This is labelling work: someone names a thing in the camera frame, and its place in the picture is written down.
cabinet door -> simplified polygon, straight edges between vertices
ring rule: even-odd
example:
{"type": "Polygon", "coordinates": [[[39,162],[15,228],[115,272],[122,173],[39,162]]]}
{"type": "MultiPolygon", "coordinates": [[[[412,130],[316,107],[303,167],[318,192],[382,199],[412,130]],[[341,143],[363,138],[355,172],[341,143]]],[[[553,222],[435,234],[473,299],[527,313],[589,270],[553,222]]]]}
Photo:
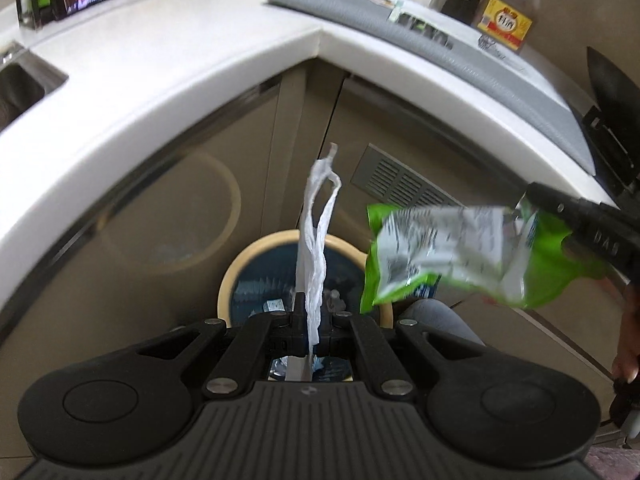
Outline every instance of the cabinet door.
{"type": "Polygon", "coordinates": [[[354,78],[342,86],[323,155],[331,142],[342,189],[329,231],[365,252],[371,203],[515,205],[525,188],[446,124],[354,78]]]}
{"type": "Polygon", "coordinates": [[[595,394],[603,418],[608,418],[614,397],[609,377],[526,312],[487,304],[479,294],[460,303],[455,312],[487,345],[578,379],[595,394]]]}
{"type": "Polygon", "coordinates": [[[613,298],[601,282],[580,278],[532,314],[608,372],[618,349],[622,311],[622,297],[613,298]]]}
{"type": "Polygon", "coordinates": [[[118,196],[26,306],[0,348],[0,458],[30,454],[16,407],[37,378],[216,315],[226,268],[260,237],[277,92],[187,132],[186,156],[118,196]]]}

gray dish mat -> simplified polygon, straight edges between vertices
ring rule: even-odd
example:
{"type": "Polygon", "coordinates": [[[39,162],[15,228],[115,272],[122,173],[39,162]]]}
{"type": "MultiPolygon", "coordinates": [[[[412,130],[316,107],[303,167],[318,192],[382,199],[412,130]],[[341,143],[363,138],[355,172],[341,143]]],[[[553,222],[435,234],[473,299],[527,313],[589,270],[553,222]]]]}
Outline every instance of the gray dish mat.
{"type": "Polygon", "coordinates": [[[370,0],[268,0],[388,41],[455,74],[527,121],[589,174],[591,152],[574,115],[487,54],[455,38],[443,46],[388,20],[390,9],[370,0]]]}

jeans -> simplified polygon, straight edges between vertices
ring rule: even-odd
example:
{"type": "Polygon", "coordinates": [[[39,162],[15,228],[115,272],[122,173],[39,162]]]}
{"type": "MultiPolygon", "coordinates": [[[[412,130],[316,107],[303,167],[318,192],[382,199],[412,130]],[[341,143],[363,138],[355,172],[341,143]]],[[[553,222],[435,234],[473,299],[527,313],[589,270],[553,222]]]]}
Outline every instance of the jeans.
{"type": "Polygon", "coordinates": [[[418,300],[405,310],[399,319],[415,319],[436,330],[484,345],[458,314],[438,300],[418,300]]]}

white plastic bag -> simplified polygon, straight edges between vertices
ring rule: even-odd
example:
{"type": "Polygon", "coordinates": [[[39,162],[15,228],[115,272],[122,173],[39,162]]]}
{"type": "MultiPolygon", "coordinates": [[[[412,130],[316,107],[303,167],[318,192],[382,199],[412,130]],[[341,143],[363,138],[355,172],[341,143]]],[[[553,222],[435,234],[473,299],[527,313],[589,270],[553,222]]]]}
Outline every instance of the white plastic bag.
{"type": "Polygon", "coordinates": [[[320,306],[322,305],[322,289],[326,276],[326,260],[324,259],[324,239],[329,228],[329,220],[334,212],[335,199],[342,183],[340,177],[334,173],[331,164],[338,146],[331,144],[329,155],[315,161],[311,167],[311,174],[306,181],[305,202],[300,217],[300,241],[298,242],[298,262],[296,264],[296,292],[305,293],[306,326],[309,338],[309,355],[313,355],[313,346],[318,344],[320,337],[320,306]],[[311,211],[316,196],[325,180],[330,180],[334,186],[329,200],[320,215],[318,227],[315,228],[311,218],[311,211]]]}

white countertop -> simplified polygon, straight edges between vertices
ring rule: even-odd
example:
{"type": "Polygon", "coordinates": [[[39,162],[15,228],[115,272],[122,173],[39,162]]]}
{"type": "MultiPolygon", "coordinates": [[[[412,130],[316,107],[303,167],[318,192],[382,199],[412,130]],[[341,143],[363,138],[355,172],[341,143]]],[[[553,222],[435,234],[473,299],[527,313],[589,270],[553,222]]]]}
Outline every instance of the white countertop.
{"type": "Polygon", "coordinates": [[[112,0],[15,39],[69,80],[0,134],[0,305],[110,187],[243,91],[314,57],[450,124],[527,181],[610,202],[532,126],[445,70],[263,0],[112,0]]]}

